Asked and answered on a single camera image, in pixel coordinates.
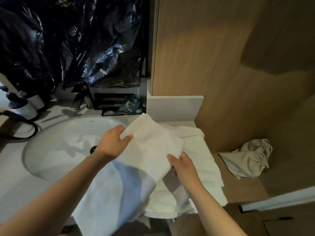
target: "white sink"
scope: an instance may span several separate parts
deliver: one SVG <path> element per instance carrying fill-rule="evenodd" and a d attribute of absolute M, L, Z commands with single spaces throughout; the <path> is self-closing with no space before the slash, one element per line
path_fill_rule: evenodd
<path fill-rule="evenodd" d="M 22 154 L 24 167 L 36 177 L 58 180 L 90 154 L 107 130 L 119 124 L 118 120 L 101 116 L 53 124 L 27 143 Z"/>

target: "wooden cabinet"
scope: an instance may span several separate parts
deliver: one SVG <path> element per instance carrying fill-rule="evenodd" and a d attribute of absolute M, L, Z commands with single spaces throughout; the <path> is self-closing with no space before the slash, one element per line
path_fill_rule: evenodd
<path fill-rule="evenodd" d="M 151 95 L 203 95 L 212 152 L 267 137 L 314 92 L 314 4 L 154 0 Z"/>

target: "forearm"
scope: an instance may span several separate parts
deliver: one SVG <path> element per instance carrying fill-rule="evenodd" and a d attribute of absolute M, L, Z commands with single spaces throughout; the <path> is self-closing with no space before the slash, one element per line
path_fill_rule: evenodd
<path fill-rule="evenodd" d="M 191 193 L 201 222 L 211 236 L 246 236 L 244 231 L 202 186 Z"/>
<path fill-rule="evenodd" d="M 58 235 L 93 178 L 105 164 L 104 157 L 88 156 L 15 217 L 0 226 L 0 236 Z"/>

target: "sink drain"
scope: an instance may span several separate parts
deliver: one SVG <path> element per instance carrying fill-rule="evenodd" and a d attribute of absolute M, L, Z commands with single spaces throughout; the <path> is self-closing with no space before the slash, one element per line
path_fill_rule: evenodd
<path fill-rule="evenodd" d="M 97 146 L 93 146 L 93 147 L 90 149 L 90 154 L 92 154 L 92 153 L 95 151 L 96 147 L 97 147 Z"/>

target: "black plastic bag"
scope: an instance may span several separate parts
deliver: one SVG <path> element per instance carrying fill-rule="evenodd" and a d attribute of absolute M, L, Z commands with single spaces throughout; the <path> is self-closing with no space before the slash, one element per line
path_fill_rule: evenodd
<path fill-rule="evenodd" d="M 147 0 L 0 0 L 0 72 L 46 92 L 59 82 L 139 86 L 146 8 Z"/>

